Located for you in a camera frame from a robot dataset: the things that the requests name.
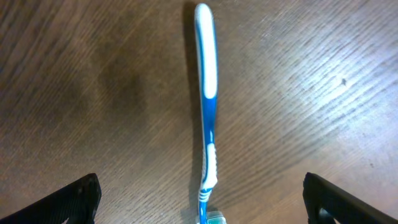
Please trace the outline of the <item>blue white toothbrush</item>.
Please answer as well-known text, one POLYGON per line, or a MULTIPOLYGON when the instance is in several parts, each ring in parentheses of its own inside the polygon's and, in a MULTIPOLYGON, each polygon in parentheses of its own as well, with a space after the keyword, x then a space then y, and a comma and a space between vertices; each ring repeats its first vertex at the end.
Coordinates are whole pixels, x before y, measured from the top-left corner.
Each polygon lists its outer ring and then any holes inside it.
POLYGON ((198 190, 197 223, 226 224, 226 219, 222 212, 208 211, 208 202, 211 193, 218 183, 218 162, 215 146, 215 123, 218 99, 218 51, 215 20, 212 10, 205 3, 199 3, 195 7, 194 28, 203 140, 203 162, 198 190))

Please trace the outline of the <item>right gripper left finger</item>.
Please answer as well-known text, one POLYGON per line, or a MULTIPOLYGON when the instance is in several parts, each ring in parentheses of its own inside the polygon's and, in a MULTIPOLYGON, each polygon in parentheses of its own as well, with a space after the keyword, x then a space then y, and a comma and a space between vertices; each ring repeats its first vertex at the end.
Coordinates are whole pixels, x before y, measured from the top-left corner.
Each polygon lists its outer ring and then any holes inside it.
POLYGON ((95 173, 68 184, 39 201, 1 219, 1 223, 95 222, 101 187, 95 173))

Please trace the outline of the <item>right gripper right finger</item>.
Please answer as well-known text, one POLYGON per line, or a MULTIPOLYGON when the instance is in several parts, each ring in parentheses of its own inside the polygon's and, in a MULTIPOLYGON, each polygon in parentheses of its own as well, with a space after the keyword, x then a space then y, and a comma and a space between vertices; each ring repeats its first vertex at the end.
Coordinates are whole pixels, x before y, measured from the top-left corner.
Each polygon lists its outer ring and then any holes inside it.
POLYGON ((303 199, 311 224, 397 223, 395 218, 310 172, 306 173, 303 181, 303 199))

